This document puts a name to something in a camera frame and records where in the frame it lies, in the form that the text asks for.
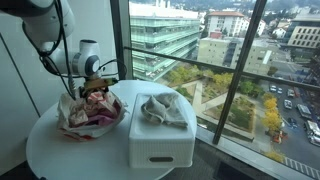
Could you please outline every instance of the gray towel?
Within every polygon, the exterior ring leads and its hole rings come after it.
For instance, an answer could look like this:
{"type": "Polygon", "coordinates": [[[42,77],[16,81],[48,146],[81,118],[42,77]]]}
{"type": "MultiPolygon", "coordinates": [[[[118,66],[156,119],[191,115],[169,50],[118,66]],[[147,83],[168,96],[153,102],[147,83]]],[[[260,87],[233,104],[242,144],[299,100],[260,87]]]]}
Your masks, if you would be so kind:
{"type": "Polygon", "coordinates": [[[148,121],[153,123],[161,124],[164,122],[168,125],[187,127],[188,123],[175,103],[178,97],[179,95],[176,93],[162,93],[151,96],[141,106],[142,114],[148,121]]]}

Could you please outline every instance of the white storage bin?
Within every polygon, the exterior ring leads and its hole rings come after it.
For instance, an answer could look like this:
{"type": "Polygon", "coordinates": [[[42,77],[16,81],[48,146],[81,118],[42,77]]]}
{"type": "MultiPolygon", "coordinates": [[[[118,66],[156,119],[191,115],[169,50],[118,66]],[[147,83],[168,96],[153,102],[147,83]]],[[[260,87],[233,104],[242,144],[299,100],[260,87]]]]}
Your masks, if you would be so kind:
{"type": "Polygon", "coordinates": [[[182,105],[183,97],[179,96],[175,103],[188,122],[186,128],[147,121],[141,112],[141,106],[150,96],[151,94],[138,94],[136,98],[129,134],[130,167],[190,167],[195,134],[191,129],[192,122],[188,119],[182,105]]]}

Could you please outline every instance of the round white table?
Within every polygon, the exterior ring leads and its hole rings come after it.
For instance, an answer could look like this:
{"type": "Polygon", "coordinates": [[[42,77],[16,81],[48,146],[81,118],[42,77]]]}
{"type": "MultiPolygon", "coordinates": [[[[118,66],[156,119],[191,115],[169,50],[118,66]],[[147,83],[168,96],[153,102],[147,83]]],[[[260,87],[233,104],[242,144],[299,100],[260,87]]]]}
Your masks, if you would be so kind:
{"type": "MultiPolygon", "coordinates": [[[[27,141],[27,161],[37,177],[48,180],[159,179],[173,168],[130,168],[128,136],[134,103],[138,93],[173,92],[164,85],[146,81],[125,80],[109,87],[128,105],[129,113],[110,132],[88,142],[77,142],[56,130],[57,104],[36,122],[27,141]]],[[[190,103],[183,106],[192,118],[189,125],[196,133],[196,116],[190,103]]]]}

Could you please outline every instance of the white wall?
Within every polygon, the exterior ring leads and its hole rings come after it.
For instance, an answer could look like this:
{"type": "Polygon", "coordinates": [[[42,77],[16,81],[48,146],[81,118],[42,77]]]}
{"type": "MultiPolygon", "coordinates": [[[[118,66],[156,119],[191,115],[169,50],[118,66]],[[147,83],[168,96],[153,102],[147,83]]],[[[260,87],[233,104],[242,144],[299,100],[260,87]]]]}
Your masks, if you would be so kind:
{"type": "MultiPolygon", "coordinates": [[[[96,40],[100,44],[102,63],[114,59],[115,48],[111,21],[110,1],[69,0],[75,18],[74,33],[68,38],[69,49],[78,51],[81,39],[96,40]]],[[[18,69],[35,101],[40,114],[55,104],[64,87],[58,77],[44,70],[38,56],[21,30],[17,17],[0,15],[0,32],[12,52],[18,69]]],[[[0,175],[25,161],[25,138],[38,119],[35,109],[0,42],[0,175]]],[[[107,72],[117,72],[116,65],[107,72]]]]}

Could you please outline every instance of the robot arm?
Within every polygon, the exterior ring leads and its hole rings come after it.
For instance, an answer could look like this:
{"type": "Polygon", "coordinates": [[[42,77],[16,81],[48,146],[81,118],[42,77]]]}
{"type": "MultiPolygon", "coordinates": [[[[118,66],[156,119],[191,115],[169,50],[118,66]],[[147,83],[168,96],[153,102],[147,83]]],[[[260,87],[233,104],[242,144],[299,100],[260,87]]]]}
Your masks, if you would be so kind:
{"type": "Polygon", "coordinates": [[[66,47],[65,38],[73,32],[75,25],[67,0],[1,0],[1,11],[23,20],[23,31],[45,68],[55,75],[67,74],[70,92],[75,89],[72,75],[100,78],[97,42],[81,40],[79,52],[69,52],[66,47]],[[65,48],[59,49],[62,38],[65,48]]]}

